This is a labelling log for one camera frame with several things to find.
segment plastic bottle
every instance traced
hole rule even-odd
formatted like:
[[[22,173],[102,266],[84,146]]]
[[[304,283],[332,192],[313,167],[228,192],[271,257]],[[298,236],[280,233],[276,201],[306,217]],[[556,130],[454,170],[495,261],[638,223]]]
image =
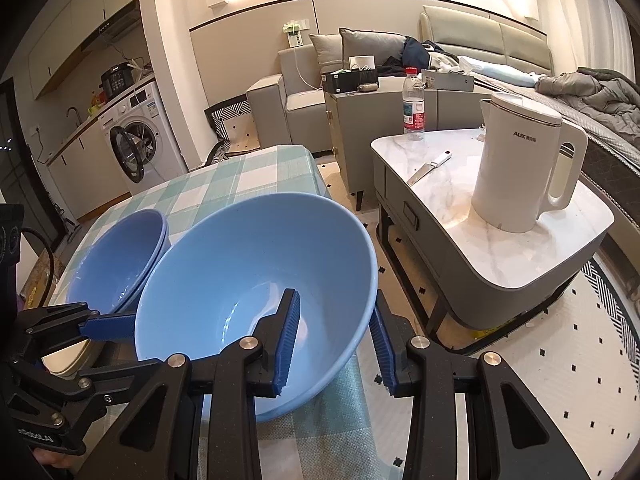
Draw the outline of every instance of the plastic bottle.
[[[418,69],[407,67],[406,79],[402,86],[402,107],[404,108],[404,132],[418,137],[424,133],[424,84],[418,77]]]

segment knife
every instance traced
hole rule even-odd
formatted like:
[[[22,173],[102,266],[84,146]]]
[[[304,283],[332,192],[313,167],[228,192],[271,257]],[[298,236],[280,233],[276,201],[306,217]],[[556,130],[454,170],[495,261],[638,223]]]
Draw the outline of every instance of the knife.
[[[407,180],[407,184],[411,187],[413,184],[416,184],[422,177],[428,174],[431,170],[435,170],[442,166],[445,162],[447,162],[451,158],[451,152],[446,151],[441,154],[438,158],[432,160],[429,164],[425,164],[420,170],[416,171],[414,176],[412,176],[409,180]]]

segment headboard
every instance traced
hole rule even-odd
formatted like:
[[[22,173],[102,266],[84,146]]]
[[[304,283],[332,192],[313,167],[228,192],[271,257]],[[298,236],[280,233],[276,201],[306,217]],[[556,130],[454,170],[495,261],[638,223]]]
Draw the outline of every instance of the headboard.
[[[490,18],[445,7],[424,6],[421,40],[431,40],[456,56],[506,64],[523,72],[553,74],[546,40]]]

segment blue bowl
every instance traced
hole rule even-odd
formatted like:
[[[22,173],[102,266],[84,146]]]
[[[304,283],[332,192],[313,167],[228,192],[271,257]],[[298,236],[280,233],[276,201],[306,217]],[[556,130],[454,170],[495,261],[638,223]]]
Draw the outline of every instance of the blue bowl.
[[[221,209],[191,228],[149,277],[136,316],[138,358],[218,354],[300,294],[287,385],[255,399],[258,422],[317,395],[355,352],[373,311],[378,266],[361,222],[312,194],[275,193]],[[209,418],[210,399],[204,420]]]
[[[111,314],[138,304],[151,270],[170,247],[166,218],[155,209],[137,211],[114,224],[87,251],[66,294]]]

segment gray comforter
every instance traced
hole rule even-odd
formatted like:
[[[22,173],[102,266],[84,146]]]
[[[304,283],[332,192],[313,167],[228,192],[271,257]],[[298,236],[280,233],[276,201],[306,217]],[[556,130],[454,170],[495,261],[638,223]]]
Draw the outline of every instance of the gray comforter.
[[[614,70],[542,76],[536,91],[561,99],[640,149],[640,87]]]

